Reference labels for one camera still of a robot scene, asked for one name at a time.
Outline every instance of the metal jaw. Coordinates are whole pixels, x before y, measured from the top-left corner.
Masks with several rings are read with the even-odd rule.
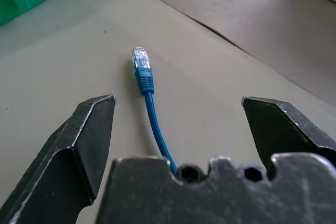
[[[0,209],[0,223],[76,223],[92,205],[109,154],[113,95],[89,99],[55,131]]]
[[[289,103],[243,107],[267,170],[218,157],[206,175],[188,165],[173,175],[163,158],[118,159],[96,223],[334,224],[335,142]]]

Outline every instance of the ethernet cable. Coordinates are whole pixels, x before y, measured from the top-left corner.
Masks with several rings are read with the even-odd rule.
[[[168,151],[168,148],[166,146],[166,143],[163,139],[159,127],[159,123],[157,121],[158,119],[156,117],[154,99],[153,99],[154,94],[153,72],[149,64],[149,59],[146,50],[143,47],[134,48],[132,50],[132,60],[133,60],[134,74],[140,88],[140,93],[143,96],[145,96],[147,113],[156,143],[159,147],[161,155],[169,159],[172,173],[175,173],[176,164]]]

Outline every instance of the table surface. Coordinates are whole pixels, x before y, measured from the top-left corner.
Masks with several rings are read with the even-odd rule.
[[[160,0],[48,0],[0,28],[0,205],[78,103],[115,94],[110,156],[159,155],[131,49],[148,50],[156,109],[178,164],[260,165],[243,96],[288,101],[336,138],[336,109]],[[97,201],[77,223],[93,223]]]
[[[336,3],[330,0],[162,0],[336,106]]]

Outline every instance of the cardboard surface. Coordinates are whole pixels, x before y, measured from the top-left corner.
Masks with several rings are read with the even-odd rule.
[[[160,0],[48,0],[0,28],[0,205],[78,103],[117,97],[93,224],[111,162],[160,155],[131,50],[147,49],[155,106],[177,164],[209,158],[261,165],[243,96],[288,101],[336,139],[336,110]]]
[[[336,105],[336,4],[330,0],[162,0]]]

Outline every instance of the black metal tool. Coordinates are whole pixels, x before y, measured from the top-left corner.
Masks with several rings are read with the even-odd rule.
[[[75,224],[92,205],[109,154],[115,99],[78,105],[55,131],[0,209],[1,224]]]
[[[121,158],[97,224],[334,224],[335,142],[289,103],[244,98],[243,107],[267,170],[219,157],[207,175],[187,165],[173,175],[163,158]]]
[[[88,104],[50,137],[0,210],[0,223],[75,223],[95,199],[114,99]],[[334,224],[335,142],[289,103],[244,98],[242,104],[266,169],[237,168],[218,157],[207,174],[193,165],[172,174],[164,158],[120,158],[96,223]]]

